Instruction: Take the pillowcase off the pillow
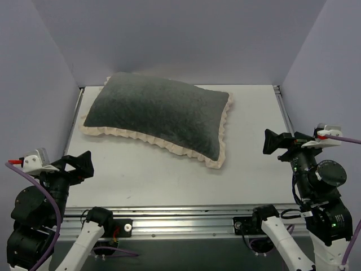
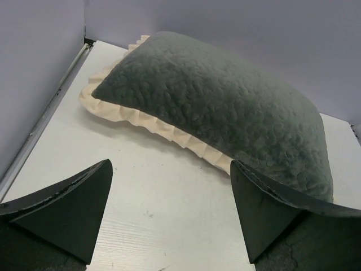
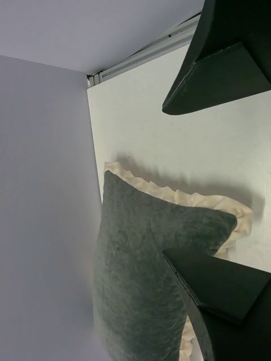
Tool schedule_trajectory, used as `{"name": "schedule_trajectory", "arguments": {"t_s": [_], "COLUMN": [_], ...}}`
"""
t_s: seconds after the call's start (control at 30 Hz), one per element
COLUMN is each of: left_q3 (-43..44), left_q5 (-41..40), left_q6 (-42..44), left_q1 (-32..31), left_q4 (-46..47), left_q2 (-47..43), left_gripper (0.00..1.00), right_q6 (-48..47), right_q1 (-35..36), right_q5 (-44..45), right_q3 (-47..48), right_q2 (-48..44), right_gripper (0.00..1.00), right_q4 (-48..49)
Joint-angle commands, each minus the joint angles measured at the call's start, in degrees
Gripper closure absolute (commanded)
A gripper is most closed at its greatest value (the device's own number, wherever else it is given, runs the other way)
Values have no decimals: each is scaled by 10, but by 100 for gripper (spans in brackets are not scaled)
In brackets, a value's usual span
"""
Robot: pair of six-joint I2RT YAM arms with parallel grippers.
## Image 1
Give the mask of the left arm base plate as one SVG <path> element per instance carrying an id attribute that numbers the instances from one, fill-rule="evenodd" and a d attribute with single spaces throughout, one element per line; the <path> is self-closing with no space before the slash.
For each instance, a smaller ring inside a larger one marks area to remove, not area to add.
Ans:
<path id="1" fill-rule="evenodd" d="M 133 231 L 133 220 L 130 218 L 115 219 L 111 229 L 112 238 L 130 238 Z"/>

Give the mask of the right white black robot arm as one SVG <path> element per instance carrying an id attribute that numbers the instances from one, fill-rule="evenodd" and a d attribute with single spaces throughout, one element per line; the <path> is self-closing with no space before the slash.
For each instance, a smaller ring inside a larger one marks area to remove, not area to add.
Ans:
<path id="1" fill-rule="evenodd" d="M 274 244 L 289 270 L 348 270 L 348 257 L 357 234 L 353 220 L 341 200 L 338 188 L 347 180 L 341 164 L 333 160 L 317 162 L 315 157 L 324 148 L 336 147 L 348 139 L 333 125 L 315 128 L 314 135 L 299 132 L 276 134 L 265 130 L 263 153 L 271 155 L 279 148 L 286 152 L 278 157 L 292 168 L 292 195 L 306 222 L 314 247 L 315 260 L 311 261 L 285 228 L 286 217 L 275 206 L 260 206 L 253 210 L 251 228 L 265 233 Z"/>

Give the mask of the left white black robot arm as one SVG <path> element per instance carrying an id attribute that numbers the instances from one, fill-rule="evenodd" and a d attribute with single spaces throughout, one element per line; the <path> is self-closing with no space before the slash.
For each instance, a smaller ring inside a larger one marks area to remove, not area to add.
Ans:
<path id="1" fill-rule="evenodd" d="M 14 229 L 7 241 L 8 265 L 11 270 L 48 270 L 69 189 L 94 175 L 91 152 L 50 162 L 46 150 L 39 148 L 5 165 L 31 183 L 19 192 L 11 212 Z"/>

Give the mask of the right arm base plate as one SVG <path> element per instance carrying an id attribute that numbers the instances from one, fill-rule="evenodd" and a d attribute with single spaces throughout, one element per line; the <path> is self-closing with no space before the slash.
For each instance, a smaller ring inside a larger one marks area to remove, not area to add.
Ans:
<path id="1" fill-rule="evenodd" d="M 251 216 L 233 217 L 235 235 L 256 235 L 257 229 L 253 225 Z"/>

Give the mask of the dark green ruffled pillowcase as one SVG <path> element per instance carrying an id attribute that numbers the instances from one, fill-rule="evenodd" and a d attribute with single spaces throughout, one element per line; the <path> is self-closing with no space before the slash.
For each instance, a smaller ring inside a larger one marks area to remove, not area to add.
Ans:
<path id="1" fill-rule="evenodd" d="M 228 92 L 118 72 L 107 78 L 80 130 L 139 139 L 219 169 L 226 159 L 224 125 L 232 103 Z"/>

